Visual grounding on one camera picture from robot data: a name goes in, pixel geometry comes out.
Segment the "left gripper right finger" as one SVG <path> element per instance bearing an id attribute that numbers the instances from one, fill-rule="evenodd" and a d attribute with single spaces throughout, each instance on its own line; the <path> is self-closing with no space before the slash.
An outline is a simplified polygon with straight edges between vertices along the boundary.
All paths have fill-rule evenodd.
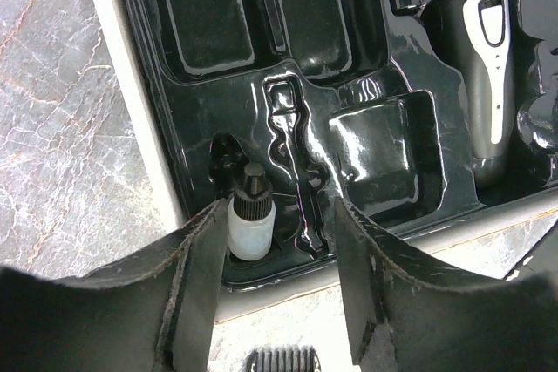
<path id="1" fill-rule="evenodd" d="M 336 199 L 337 266 L 363 371 L 554 371 L 557 232 L 505 281 L 447 264 Z"/>

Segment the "black comb attachment with brush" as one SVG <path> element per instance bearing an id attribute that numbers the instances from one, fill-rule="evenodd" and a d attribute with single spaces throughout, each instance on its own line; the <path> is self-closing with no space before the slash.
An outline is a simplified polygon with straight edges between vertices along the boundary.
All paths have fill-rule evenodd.
<path id="1" fill-rule="evenodd" d="M 321 372 L 322 364 L 312 346 L 256 348 L 245 359 L 246 372 Z"/>

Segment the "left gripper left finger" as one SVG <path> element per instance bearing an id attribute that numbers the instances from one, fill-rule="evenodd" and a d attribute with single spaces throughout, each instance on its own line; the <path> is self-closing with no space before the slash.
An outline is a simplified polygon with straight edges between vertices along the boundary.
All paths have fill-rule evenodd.
<path id="1" fill-rule="evenodd" d="M 203 371 L 228 247 L 228 203 L 82 277 L 1 270 L 4 371 Z"/>

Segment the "black plastic tray insert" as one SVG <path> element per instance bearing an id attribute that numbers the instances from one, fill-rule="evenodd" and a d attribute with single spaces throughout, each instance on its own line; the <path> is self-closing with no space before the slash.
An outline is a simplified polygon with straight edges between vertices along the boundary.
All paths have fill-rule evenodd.
<path id="1" fill-rule="evenodd" d="M 182 217 L 263 166 L 270 252 L 229 255 L 248 291 L 331 264 L 342 196 L 397 236 L 557 200 L 557 0 L 509 0 L 514 101 L 495 180 L 474 152 L 459 0 L 123 0 Z"/>

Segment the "grey hair clipper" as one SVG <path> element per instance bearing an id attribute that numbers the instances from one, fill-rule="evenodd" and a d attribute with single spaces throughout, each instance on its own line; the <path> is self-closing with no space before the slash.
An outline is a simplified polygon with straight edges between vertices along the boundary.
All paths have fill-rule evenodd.
<path id="1" fill-rule="evenodd" d="M 441 0 L 440 11 L 448 63 L 466 87 L 475 184 L 491 186 L 505 172 L 514 123 L 509 0 Z"/>

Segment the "white cardboard box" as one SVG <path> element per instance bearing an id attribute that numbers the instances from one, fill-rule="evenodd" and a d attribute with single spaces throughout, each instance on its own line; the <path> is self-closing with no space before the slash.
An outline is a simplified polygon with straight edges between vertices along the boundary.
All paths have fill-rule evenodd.
<path id="1" fill-rule="evenodd" d="M 93 2 L 153 189 L 155 205 L 166 232 L 170 233 L 182 227 L 187 216 L 180 209 L 153 112 L 149 108 L 123 0 Z M 475 273 L 494 278 L 516 278 L 516 271 L 522 265 L 521 258 L 556 221 L 557 194 L 547 191 L 540 198 L 507 204 L 494 214 L 467 215 L 453 226 L 439 227 L 408 242 L 441 260 Z M 339 285 L 337 266 L 331 264 L 298 278 L 252 291 L 221 290 L 215 321 L 231 321 Z"/>

